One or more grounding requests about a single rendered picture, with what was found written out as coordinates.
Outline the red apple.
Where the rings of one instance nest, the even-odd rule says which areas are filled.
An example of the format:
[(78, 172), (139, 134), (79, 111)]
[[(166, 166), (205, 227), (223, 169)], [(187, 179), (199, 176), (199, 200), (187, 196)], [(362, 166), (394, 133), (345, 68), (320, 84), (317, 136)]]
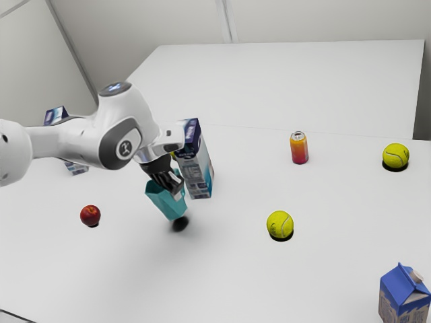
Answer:
[(80, 219), (84, 225), (88, 227), (95, 227), (99, 224), (101, 218), (101, 212), (95, 205), (86, 205), (80, 211)]

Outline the teal faceted mug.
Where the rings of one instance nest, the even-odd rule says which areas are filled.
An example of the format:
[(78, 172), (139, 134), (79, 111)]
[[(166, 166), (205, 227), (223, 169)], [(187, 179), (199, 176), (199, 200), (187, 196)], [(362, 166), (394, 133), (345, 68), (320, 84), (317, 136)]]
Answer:
[(168, 190), (162, 188), (153, 180), (149, 180), (145, 187), (145, 195), (149, 197), (169, 221), (179, 219), (187, 210), (184, 186), (174, 198)]

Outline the orange pink drink can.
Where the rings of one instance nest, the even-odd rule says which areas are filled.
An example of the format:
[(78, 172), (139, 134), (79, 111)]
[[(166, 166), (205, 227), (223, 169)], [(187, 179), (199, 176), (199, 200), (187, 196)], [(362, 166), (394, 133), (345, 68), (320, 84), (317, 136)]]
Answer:
[(302, 131), (295, 131), (290, 135), (290, 149), (295, 164), (305, 164), (308, 161), (308, 143)]

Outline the small white blue carton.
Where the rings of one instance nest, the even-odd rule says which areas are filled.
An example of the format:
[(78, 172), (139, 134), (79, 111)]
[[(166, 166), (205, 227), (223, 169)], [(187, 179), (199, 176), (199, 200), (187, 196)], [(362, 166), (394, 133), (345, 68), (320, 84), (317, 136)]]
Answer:
[[(44, 126), (50, 126), (53, 124), (57, 124), (58, 122), (62, 121), (64, 118), (69, 117), (69, 114), (64, 106), (58, 106), (56, 108), (52, 108), (50, 110), (47, 110), (44, 115)], [(77, 164), (70, 161), (64, 161), (65, 167), (67, 170), (73, 175), (80, 175), (84, 174), (89, 171), (89, 167), (82, 164)]]

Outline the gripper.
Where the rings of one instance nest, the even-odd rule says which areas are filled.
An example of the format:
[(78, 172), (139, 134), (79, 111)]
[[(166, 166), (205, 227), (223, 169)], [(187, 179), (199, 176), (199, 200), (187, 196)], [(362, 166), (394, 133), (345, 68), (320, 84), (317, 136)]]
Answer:
[(159, 186), (171, 193), (178, 202), (184, 199), (184, 179), (176, 175), (171, 167), (171, 157), (159, 157), (154, 161), (140, 164), (140, 168)]

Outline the blue gable-top carton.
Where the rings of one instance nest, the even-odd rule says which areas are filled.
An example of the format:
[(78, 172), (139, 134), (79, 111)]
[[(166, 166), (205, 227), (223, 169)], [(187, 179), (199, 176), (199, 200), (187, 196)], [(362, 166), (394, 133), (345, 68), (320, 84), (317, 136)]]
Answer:
[(380, 278), (378, 314), (383, 323), (427, 323), (431, 291), (419, 272), (399, 263)]

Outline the tall white blue carton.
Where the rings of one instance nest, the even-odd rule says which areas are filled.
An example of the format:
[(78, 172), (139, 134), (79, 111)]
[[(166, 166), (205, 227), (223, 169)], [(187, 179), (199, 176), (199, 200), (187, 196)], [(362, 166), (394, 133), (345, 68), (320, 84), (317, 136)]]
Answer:
[(192, 199), (211, 198), (214, 169), (199, 119), (184, 119), (180, 124), (183, 126), (185, 144), (174, 155), (189, 195)]

